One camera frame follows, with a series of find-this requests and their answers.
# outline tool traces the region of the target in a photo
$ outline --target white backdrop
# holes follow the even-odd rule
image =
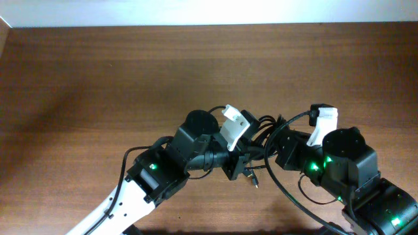
[[[418,0],[0,0],[12,27],[417,21]]]

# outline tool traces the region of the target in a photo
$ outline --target white plastic bracket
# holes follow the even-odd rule
[[[337,108],[318,108],[319,116],[316,119],[316,127],[306,145],[322,146],[322,140],[331,131],[337,129],[338,110]]]
[[[112,193],[86,218],[84,218],[78,225],[76,225],[67,235],[81,235],[87,232],[105,213],[105,210],[110,207],[112,203],[111,198],[114,198],[116,188]],[[99,225],[91,235],[122,234],[133,223],[148,215],[155,209],[153,202],[146,203],[144,197],[146,193],[138,186],[135,181],[123,181],[119,193],[118,201],[111,211],[111,219],[106,218],[101,225]]]
[[[219,133],[228,142],[228,150],[233,151],[238,140],[248,129],[249,122],[240,111],[229,104],[222,110],[222,114],[227,117],[227,120],[223,123]]]

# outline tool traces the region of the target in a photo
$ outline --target wooden surface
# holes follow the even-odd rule
[[[3,48],[5,47],[9,26],[6,24],[6,22],[3,21],[2,18],[0,18],[0,58],[1,54],[3,53]]]
[[[418,23],[11,29],[0,60],[0,234],[66,233],[116,186],[127,148],[221,104],[286,118],[333,104],[339,127],[357,126],[377,151],[383,177],[418,198],[417,78]],[[293,126],[312,130],[307,119]],[[274,170],[309,209],[349,228],[341,204],[309,203],[298,172]],[[319,227],[257,173],[258,189],[216,169],[136,225]]]

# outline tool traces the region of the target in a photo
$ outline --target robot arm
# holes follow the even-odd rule
[[[135,159],[126,177],[123,166],[120,184],[68,235],[137,234],[131,225],[184,187],[188,171],[221,167],[236,180],[248,163],[263,160],[263,153],[266,160],[278,154],[276,163],[284,170],[305,173],[342,202],[343,216],[357,234],[406,234],[417,226],[416,201],[380,178],[377,155],[358,129],[336,130],[336,108],[311,106],[306,114],[317,128],[310,135],[291,130],[281,117],[256,119],[246,110],[220,107],[227,118],[221,129],[213,109],[190,112],[174,137],[161,138]]]

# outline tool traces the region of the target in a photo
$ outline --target white panel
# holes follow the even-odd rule
[[[0,0],[12,27],[417,21],[417,0]]]

